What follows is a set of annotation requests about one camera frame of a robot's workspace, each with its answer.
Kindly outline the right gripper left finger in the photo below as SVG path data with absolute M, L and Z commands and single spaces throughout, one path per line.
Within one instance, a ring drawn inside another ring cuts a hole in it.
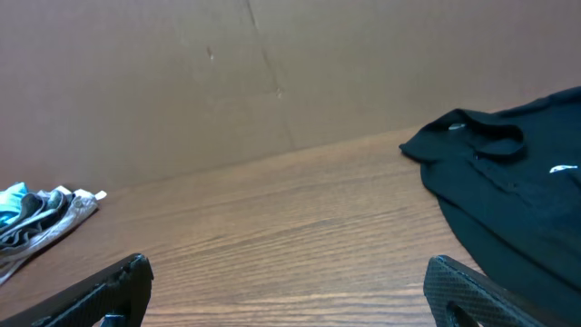
M 148 258 L 131 254 L 58 294 L 1 321 L 2 327 L 140 327 L 151 299 Z

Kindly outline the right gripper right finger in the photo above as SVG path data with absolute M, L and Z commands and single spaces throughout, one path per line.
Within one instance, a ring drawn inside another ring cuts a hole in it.
M 423 293 L 438 327 L 572 327 L 449 256 L 429 259 Z

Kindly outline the light blue printed t-shirt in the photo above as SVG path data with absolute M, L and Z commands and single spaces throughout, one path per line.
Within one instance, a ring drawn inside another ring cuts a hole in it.
M 0 219 L 4 227 L 12 223 L 22 211 L 21 201 L 28 194 L 25 183 L 15 183 L 3 190 L 0 195 Z

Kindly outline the grey folded shorts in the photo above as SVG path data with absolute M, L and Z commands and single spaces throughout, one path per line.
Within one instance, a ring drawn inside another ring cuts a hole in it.
M 1 228 L 1 256 L 7 257 L 27 248 L 34 236 L 61 220 L 73 198 L 71 193 L 59 190 L 27 194 L 21 201 L 20 215 Z

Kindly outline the black t-shirt white logo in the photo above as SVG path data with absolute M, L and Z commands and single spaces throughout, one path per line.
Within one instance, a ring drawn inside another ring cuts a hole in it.
M 580 91 L 453 110 L 401 147 L 496 284 L 580 323 Z

